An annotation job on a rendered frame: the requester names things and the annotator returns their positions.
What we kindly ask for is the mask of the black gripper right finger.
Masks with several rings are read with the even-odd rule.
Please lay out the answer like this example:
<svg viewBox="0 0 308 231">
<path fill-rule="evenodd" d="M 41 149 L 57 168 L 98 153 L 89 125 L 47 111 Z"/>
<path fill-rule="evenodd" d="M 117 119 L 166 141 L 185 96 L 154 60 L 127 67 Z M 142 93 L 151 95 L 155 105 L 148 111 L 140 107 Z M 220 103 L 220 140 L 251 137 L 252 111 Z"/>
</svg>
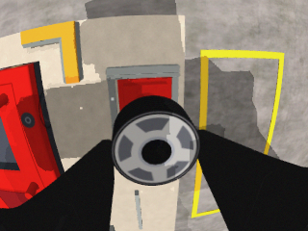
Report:
<svg viewBox="0 0 308 231">
<path fill-rule="evenodd" d="M 308 167 L 197 134 L 200 169 L 228 231 L 308 231 Z"/>
</svg>

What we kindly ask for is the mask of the black wheel with grey hub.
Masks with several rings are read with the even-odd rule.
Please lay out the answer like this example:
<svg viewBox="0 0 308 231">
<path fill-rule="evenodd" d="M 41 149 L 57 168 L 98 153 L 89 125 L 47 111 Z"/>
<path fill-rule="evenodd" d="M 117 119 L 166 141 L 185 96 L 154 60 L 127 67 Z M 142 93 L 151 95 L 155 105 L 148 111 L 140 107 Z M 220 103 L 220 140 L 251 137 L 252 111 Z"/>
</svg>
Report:
<svg viewBox="0 0 308 231">
<path fill-rule="evenodd" d="M 147 149 L 151 140 L 165 140 Z M 177 181 L 195 165 L 200 137 L 193 121 L 173 100 L 140 97 L 116 116 L 112 131 L 113 165 L 127 180 L 139 185 L 166 185 Z"/>
</svg>

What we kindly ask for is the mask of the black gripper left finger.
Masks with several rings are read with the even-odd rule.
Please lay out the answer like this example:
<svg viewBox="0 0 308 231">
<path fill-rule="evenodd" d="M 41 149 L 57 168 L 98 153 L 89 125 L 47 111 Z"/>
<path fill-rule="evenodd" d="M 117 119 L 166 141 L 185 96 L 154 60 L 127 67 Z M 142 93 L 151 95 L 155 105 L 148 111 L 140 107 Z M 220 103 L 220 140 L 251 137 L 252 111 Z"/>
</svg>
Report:
<svg viewBox="0 0 308 231">
<path fill-rule="evenodd" d="M 101 140 L 24 204 L 0 208 L 0 231 L 111 231 L 111 147 L 112 140 Z"/>
</svg>

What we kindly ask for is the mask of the yellow rectangular outline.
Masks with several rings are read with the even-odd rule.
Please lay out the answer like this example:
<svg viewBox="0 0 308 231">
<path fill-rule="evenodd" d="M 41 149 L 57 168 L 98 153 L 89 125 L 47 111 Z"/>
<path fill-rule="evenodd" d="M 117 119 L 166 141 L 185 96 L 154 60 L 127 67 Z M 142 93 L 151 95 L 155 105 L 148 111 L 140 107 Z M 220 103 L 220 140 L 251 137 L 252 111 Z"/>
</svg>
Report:
<svg viewBox="0 0 308 231">
<path fill-rule="evenodd" d="M 274 107 L 272 111 L 272 119 L 270 120 L 269 125 L 269 138 L 266 142 L 265 153 L 269 153 L 270 140 L 273 136 L 273 127 L 274 122 L 276 122 L 277 109 L 278 109 L 278 100 L 280 100 L 281 84 L 282 84 L 282 72 L 284 72 L 284 53 L 270 53 L 270 51 L 255 51 L 255 50 L 200 50 L 200 101 L 199 101 L 199 130 L 205 130 L 207 126 L 207 104 L 208 104 L 208 62 L 209 58 L 267 58 L 267 59 L 278 59 L 278 74 L 277 74 L 277 88 L 276 96 L 274 96 Z M 195 174 L 195 192 L 193 192 L 192 200 L 192 218 L 197 216 L 211 215 L 212 213 L 218 213 L 219 209 L 215 211 L 208 212 L 196 212 L 197 204 L 199 204 L 199 189 L 201 185 L 201 169 L 199 159 L 197 159 L 196 165 L 196 174 Z"/>
</svg>

